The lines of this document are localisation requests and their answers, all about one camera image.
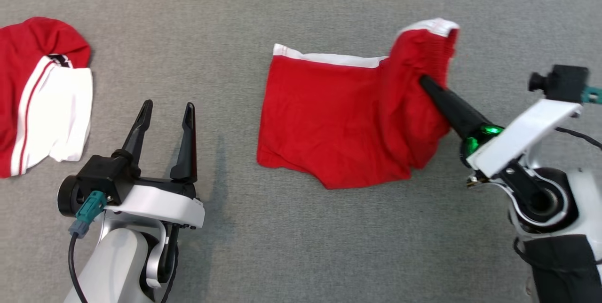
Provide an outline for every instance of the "green led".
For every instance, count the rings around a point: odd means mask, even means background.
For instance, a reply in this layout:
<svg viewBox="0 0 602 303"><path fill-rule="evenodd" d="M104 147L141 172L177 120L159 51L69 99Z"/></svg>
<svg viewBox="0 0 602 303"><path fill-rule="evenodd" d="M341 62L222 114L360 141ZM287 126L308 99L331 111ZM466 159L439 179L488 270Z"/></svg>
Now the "green led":
<svg viewBox="0 0 602 303"><path fill-rule="evenodd" d="M472 155L477 148L479 147L479 141L477 141L474 137L469 137L466 139L466 157Z"/></svg>
<svg viewBox="0 0 602 303"><path fill-rule="evenodd" d="M500 127L495 127L493 125L483 125L483 127L481 127L481 131L488 135L497 135L501 133L503 129Z"/></svg>

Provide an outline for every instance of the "cable connector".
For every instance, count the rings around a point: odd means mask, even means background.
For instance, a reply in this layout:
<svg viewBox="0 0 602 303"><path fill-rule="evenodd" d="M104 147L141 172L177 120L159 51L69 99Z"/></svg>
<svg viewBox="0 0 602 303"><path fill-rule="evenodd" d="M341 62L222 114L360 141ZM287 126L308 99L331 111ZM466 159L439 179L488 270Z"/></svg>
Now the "cable connector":
<svg viewBox="0 0 602 303"><path fill-rule="evenodd" d="M102 191L95 190L90 193L75 214L76 220L69 227L69 234L73 236L73 233L77 232L78 239L83 239L90 229L90 224L99 213L103 212L105 206L107 206L107 198Z"/></svg>

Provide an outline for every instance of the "gray fabric surface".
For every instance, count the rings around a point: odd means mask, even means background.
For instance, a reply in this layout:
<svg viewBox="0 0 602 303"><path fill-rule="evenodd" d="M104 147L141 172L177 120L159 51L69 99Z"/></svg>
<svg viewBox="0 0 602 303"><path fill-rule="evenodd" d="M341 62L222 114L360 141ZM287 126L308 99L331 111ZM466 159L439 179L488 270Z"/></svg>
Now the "gray fabric surface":
<svg viewBox="0 0 602 303"><path fill-rule="evenodd" d="M532 71L585 65L602 86L602 0L0 0L0 26L48 16L93 48L92 129L80 162L50 159L0 181L5 302L62 302L71 286L55 196L93 154L120 147L144 99L155 102L140 166L166 176L185 103L197 106L197 192L206 224L180 235L170 302L527 303L507 200L464 189L458 139L424 170L369 189L326 191L309 175L254 160L273 43L302 52L387 54L398 29L441 16L460 24L450 86L506 125L538 95ZM602 139L587 106L569 127ZM556 134L551 166L600 155ZM81 269L97 226L78 242Z"/></svg>

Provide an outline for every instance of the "red and white garment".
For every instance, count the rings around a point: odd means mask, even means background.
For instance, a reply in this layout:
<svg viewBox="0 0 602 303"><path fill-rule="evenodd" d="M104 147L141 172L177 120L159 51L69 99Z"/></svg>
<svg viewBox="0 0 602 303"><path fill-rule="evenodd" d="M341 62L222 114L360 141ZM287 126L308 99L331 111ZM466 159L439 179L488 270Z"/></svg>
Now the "red and white garment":
<svg viewBox="0 0 602 303"><path fill-rule="evenodd" d="M428 74L445 86L458 29L441 18L412 24L389 56L375 58L301 54L276 44L258 163L307 172L327 189L409 178L449 131L419 78Z"/></svg>
<svg viewBox="0 0 602 303"><path fill-rule="evenodd" d="M90 52L59 20L33 17L0 29L0 178L47 156L81 158L92 110Z"/></svg>

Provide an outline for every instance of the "red stripe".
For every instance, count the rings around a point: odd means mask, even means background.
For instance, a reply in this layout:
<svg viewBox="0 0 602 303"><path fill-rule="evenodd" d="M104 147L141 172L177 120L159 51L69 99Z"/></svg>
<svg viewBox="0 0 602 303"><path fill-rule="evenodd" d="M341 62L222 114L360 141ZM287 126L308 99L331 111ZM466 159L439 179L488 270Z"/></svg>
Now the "red stripe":
<svg viewBox="0 0 602 303"><path fill-rule="evenodd" d="M25 136L24 136L24 140L23 140L23 147L21 149L21 158L19 159L19 175L23 175L21 170L23 170L23 155L25 153L25 146L27 145L27 121L28 121L28 116L30 115L30 103L32 103L32 97L34 95L34 91L36 91L37 85L41 81L41 77L44 76L46 69L48 69L48 67L52 63L53 63L52 61L48 62L47 65L44 67L44 70L41 71L41 74L39 75L38 80L36 81L36 84L34 84L32 92L30 93L30 99L27 100L27 107L25 108L25 130L24 130Z"/></svg>

